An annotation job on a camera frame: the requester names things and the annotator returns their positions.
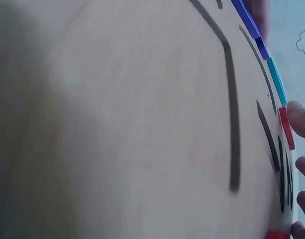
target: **black numeral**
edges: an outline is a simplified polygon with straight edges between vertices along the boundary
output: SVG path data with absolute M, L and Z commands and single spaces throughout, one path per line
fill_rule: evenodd
M 281 211 L 282 211 L 282 213 L 284 213 L 284 208 L 285 208 L 285 169 L 284 169 L 284 154 L 283 154 L 282 141 L 281 141 L 281 138 L 278 136 L 278 145 L 279 145 L 279 150 L 280 150 L 280 160 L 279 160 L 277 152 L 276 152 L 275 144 L 274 144 L 274 141 L 273 141 L 273 137 L 272 137 L 270 128 L 268 127 L 266 118 L 263 114 L 262 108 L 261 108 L 258 101 L 256 101 L 256 103 L 257 103 L 258 116 L 261 120 L 263 129 L 265 131 L 265 135 L 266 135 L 267 140 L 268 140 L 268 144 L 270 146 L 275 172 L 280 173 L 280 183 L 281 183 L 281 185 L 280 185 L 280 202 L 281 202 Z M 287 171 L 287 204 L 288 204 L 288 206 L 291 207 L 291 209 L 293 209 L 293 174 L 292 174 L 292 167 L 289 166 L 289 163 L 288 163 L 287 153 L 286 153 L 286 171 Z
M 289 166 L 288 157 L 286 153 L 286 168 L 287 168 L 287 205 L 293 209 L 293 174 L 292 167 Z
M 237 193 L 240 187 L 240 172 L 241 172 L 241 148 L 240 148 L 240 126 L 238 116 L 238 102 L 236 81 L 234 73 L 234 64 L 230 44 L 228 43 L 224 33 L 210 16 L 208 11 L 202 6 L 199 0 L 189 0 L 198 13 L 212 28 L 213 32 L 219 38 L 225 56 L 226 75 L 228 84 L 229 96 L 229 112 L 231 122 L 231 168 L 230 168 L 230 186 L 229 189 L 233 193 Z

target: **red tab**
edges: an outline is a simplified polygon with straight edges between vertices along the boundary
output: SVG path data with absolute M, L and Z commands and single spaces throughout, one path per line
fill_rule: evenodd
M 265 239 L 289 239 L 290 235 L 287 232 L 268 232 Z
M 287 117 L 286 107 L 280 108 L 280 117 L 285 132 L 285 136 L 287 138 L 288 146 L 290 147 L 290 150 L 293 150 L 295 149 L 295 144 L 294 144 L 294 138 L 293 138 L 291 126 Z

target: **black line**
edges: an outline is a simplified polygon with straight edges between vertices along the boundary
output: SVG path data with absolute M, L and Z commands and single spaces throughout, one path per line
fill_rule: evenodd
M 286 166 L 287 166 L 287 205 L 291 206 L 293 209 L 293 177 L 292 177 L 292 167 L 288 163 L 288 157 L 286 152 Z
M 267 140 L 268 140 L 268 144 L 269 144 L 270 149 L 271 149 L 271 154 L 272 154 L 272 158 L 273 158 L 273 164 L 274 164 L 275 171 L 279 172 L 280 171 L 280 164 L 278 162 L 277 151 L 276 151 L 276 148 L 275 148 L 275 144 L 274 144 L 274 141 L 273 141 L 273 137 L 272 137 L 270 128 L 268 127 L 268 124 L 267 124 L 266 118 L 264 116 L 264 113 L 262 111 L 262 108 L 260 106 L 260 103 L 258 101 L 256 101 L 256 104 L 257 104 L 258 116 L 261 120 L 262 126 L 263 126 L 264 131 L 265 131 L 265 135 L 266 135 Z
M 218 9 L 223 9 L 223 3 L 221 0 L 216 0 Z
M 230 123 L 231 123 L 231 169 L 230 169 L 230 191 L 238 192 L 240 187 L 240 172 L 241 172 L 241 156 L 240 156 L 240 127 L 239 127 L 239 112 L 237 102 L 236 81 L 234 73 L 234 64 L 232 58 L 231 47 L 213 18 L 202 6 L 198 0 L 189 0 L 199 14 L 204 18 L 208 25 L 212 28 L 216 36 L 222 43 L 225 63 L 226 74 L 228 83 L 228 95 L 229 95 L 229 111 L 230 111 Z
M 280 145 L 280 161 L 281 161 L 281 211 L 284 213 L 284 206 L 285 206 L 285 176 L 284 176 L 284 157 L 283 157 L 283 147 L 282 141 L 278 136 L 278 144 Z
M 292 184 L 292 191 L 291 191 L 291 209 L 293 209 L 293 197 L 294 197 L 294 185 L 293 185 L 293 169 L 292 166 L 290 166 L 291 170 L 291 184 Z
M 270 84 L 270 81 L 268 80 L 268 77 L 267 77 L 267 74 L 266 74 L 266 71 L 265 71 L 265 68 L 263 66 L 263 63 L 259 57 L 259 55 L 257 54 L 257 51 L 253 45 L 253 43 L 251 42 L 251 39 L 248 37 L 246 31 L 244 30 L 244 28 L 239 25 L 238 28 L 240 29 L 240 31 L 243 33 L 246 41 L 248 42 L 248 44 L 250 45 L 255 57 L 256 57 L 256 60 L 258 61 L 258 64 L 260 65 L 261 67 L 261 70 L 263 72 L 263 75 L 264 75 L 264 78 L 265 78 L 265 81 L 266 81 L 266 85 L 267 85 L 267 88 L 268 88 L 268 91 L 270 93 L 270 96 L 271 96 L 271 101 L 272 101 L 272 106 L 273 106 L 273 110 L 274 110 L 274 114 L 276 115 L 277 114 L 277 110 L 276 110 L 276 104 L 275 104 L 275 99 L 274 99 L 274 95 L 273 95 L 273 91 L 272 91 L 272 87 L 271 87 L 271 84 Z

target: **light blue surface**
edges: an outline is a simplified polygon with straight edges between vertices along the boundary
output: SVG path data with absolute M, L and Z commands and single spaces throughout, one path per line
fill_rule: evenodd
M 271 0 L 271 30 L 268 47 L 282 75 L 288 100 L 305 107 L 305 55 L 297 49 L 300 33 L 305 31 L 305 0 Z M 295 134 L 297 156 L 305 156 L 305 139 Z M 299 175 L 299 190 L 305 190 L 305 178 Z M 305 226 L 305 215 L 299 210 Z
M 278 73 L 277 67 L 276 67 L 272 57 L 267 59 L 267 65 L 270 69 L 270 72 L 271 72 L 271 75 L 272 75 L 272 78 L 274 81 L 274 85 L 276 87 L 281 104 L 284 107 L 287 104 L 287 97 L 286 97 L 286 94 L 284 91 L 283 81 L 280 77 L 280 74 Z

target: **wooden clock face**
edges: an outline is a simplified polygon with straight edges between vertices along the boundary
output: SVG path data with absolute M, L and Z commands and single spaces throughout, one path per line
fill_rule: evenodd
M 94 1 L 50 62 L 57 77 L 32 113 L 6 203 L 14 233 L 25 222 L 35 238 L 288 229 L 281 104 L 229 0 Z

